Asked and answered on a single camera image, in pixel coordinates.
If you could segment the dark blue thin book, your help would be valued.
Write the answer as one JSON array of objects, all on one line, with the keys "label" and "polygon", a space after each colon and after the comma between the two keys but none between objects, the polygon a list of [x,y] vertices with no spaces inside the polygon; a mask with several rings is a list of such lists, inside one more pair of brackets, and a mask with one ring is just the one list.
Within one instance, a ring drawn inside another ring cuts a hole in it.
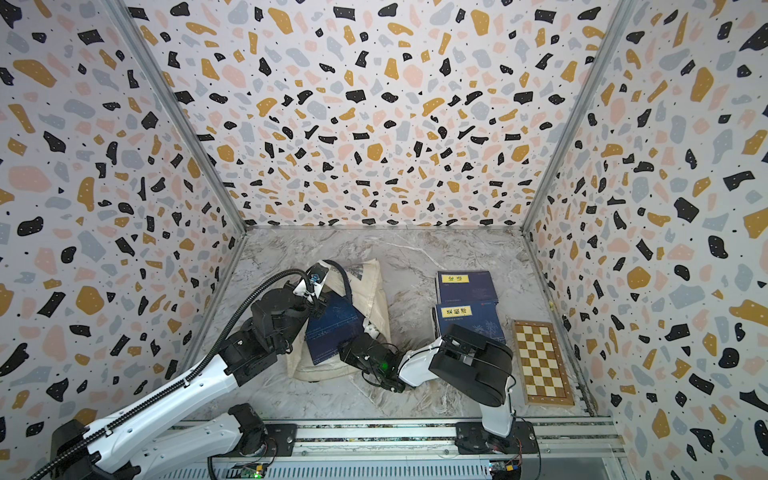
[{"label": "dark blue thin book", "polygon": [[445,334],[451,325],[459,325],[498,342],[506,342],[496,302],[437,304],[432,309],[432,318],[436,337]]},{"label": "dark blue thin book", "polygon": [[310,318],[307,324],[305,342],[314,365],[337,355],[342,343],[364,331],[364,315],[346,298],[330,292],[327,300],[322,315]]}]

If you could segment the beige canvas floral tote bag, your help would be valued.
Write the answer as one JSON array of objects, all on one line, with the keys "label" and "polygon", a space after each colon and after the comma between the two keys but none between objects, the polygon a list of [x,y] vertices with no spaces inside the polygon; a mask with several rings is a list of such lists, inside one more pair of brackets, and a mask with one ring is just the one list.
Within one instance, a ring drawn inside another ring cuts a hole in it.
[{"label": "beige canvas floral tote bag", "polygon": [[[365,324],[373,324],[380,332],[377,340],[391,340],[390,320],[387,298],[381,266],[372,259],[362,263],[342,267],[335,261],[321,260],[330,269],[322,293],[327,296],[335,292],[347,299],[365,319]],[[322,382],[354,374],[357,369],[340,360],[339,353],[319,365],[312,363],[305,342],[307,324],[293,342],[293,351],[287,355],[287,375],[303,382]]]}]

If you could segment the blue Little Prince book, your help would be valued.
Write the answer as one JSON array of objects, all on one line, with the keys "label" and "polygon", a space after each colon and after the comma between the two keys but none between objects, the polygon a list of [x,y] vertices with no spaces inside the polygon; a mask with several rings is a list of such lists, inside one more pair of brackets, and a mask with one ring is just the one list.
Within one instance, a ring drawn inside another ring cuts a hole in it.
[{"label": "blue Little Prince book", "polygon": [[438,271],[435,279],[439,304],[498,302],[498,295],[487,270]]}]

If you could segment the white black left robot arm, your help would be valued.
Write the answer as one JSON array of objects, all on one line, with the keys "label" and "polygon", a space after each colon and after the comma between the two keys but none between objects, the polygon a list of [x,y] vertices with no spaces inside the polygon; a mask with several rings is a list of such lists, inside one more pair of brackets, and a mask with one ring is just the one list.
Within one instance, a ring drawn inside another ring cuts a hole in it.
[{"label": "white black left robot arm", "polygon": [[199,428],[170,433],[179,420],[244,386],[288,354],[307,322],[324,313],[319,287],[259,286],[235,310],[203,359],[177,380],[89,424],[56,429],[51,459],[36,479],[144,479],[190,460],[225,454],[275,454],[277,447],[255,410],[229,408]]}]

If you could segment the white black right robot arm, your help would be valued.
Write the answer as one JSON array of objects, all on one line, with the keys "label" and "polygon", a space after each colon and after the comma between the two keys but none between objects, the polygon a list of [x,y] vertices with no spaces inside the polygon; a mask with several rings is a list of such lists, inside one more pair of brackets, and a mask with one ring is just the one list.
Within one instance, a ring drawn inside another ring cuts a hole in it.
[{"label": "white black right robot arm", "polygon": [[393,393],[442,380],[480,406],[488,434],[506,438],[512,433],[510,394],[517,380],[513,352],[502,342],[452,325],[429,345],[407,352],[362,333],[341,343],[338,353],[367,383]]}]

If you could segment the wooden chessboard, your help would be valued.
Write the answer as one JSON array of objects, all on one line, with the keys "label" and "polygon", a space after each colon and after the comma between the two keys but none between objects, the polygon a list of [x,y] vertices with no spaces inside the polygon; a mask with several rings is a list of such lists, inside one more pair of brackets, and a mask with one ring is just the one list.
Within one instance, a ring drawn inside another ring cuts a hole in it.
[{"label": "wooden chessboard", "polygon": [[526,401],[573,407],[574,396],[552,324],[515,321],[513,328]]}]

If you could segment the aluminium corner frame post left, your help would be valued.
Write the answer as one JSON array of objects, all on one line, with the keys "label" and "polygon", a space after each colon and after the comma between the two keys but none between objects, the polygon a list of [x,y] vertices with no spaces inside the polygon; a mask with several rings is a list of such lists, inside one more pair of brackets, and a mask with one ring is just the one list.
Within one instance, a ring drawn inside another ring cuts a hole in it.
[{"label": "aluminium corner frame post left", "polygon": [[180,104],[176,100],[172,88],[165,81],[162,71],[155,61],[151,50],[141,36],[139,28],[132,20],[125,2],[102,1],[102,4],[104,5],[109,18],[130,48],[137,63],[145,73],[148,83],[153,88],[163,109],[169,115],[182,141],[191,149],[194,159],[205,174],[211,189],[220,201],[222,210],[227,214],[231,223],[239,232],[239,235],[246,235],[247,227],[245,222],[240,217],[234,201],[223,185],[214,165],[210,162],[202,142],[199,140],[182,111]]}]

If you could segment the aluminium corner frame post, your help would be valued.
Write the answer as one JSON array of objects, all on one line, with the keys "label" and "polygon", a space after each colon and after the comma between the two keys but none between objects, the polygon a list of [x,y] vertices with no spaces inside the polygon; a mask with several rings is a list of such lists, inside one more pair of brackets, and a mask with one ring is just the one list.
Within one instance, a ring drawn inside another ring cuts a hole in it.
[{"label": "aluminium corner frame post", "polygon": [[528,233],[533,230],[534,224],[536,223],[536,217],[542,210],[546,201],[548,189],[555,183],[555,176],[563,165],[565,157],[575,139],[580,123],[590,108],[591,102],[601,84],[620,36],[626,28],[636,4],[637,2],[635,0],[621,0],[617,2],[616,10],[608,23],[605,37],[596,52],[592,67],[586,76],[586,80],[576,99],[574,107],[567,118],[563,134],[554,150],[553,158],[541,176],[541,182],[521,227],[521,233],[524,236],[527,236]]},{"label": "aluminium corner frame post", "polygon": [[222,210],[227,214],[231,223],[239,232],[239,235],[246,235],[247,227],[245,222],[240,217],[234,201],[223,185],[214,165],[210,162],[202,142],[199,140],[182,111],[180,104],[176,100],[172,88],[165,81],[162,71],[155,61],[151,50],[141,36],[139,28],[132,20],[125,2],[102,1],[102,4],[104,5],[109,18],[130,48],[137,63],[145,73],[148,83],[153,88],[163,109],[169,115],[182,141],[191,149],[194,159],[205,174],[211,189],[220,201]]}]

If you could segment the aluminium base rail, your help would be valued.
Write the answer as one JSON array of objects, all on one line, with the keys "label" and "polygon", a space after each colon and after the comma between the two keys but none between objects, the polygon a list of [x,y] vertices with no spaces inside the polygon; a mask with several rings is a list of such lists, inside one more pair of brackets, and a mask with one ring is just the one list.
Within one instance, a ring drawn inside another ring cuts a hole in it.
[{"label": "aluminium base rail", "polygon": [[272,420],[259,453],[183,461],[167,479],[631,479],[605,417],[517,418],[494,440],[477,419]]}]

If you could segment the aluminium corner frame post right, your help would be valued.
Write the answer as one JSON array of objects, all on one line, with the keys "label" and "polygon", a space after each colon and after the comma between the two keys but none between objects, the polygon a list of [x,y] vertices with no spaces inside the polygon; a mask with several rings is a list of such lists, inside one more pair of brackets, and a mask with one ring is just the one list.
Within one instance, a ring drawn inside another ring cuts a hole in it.
[{"label": "aluminium corner frame post right", "polygon": [[590,108],[591,102],[601,84],[620,36],[626,28],[636,4],[637,2],[635,0],[621,0],[617,2],[616,10],[608,23],[605,37],[596,52],[592,67],[586,76],[586,80],[576,99],[574,107],[567,118],[563,134],[554,150],[553,158],[541,176],[541,182],[521,227],[521,233],[524,236],[527,236],[528,233],[533,230],[534,224],[536,223],[536,217],[542,210],[546,201],[548,189],[555,183],[555,176],[563,165],[565,157],[575,139],[580,123]]}]

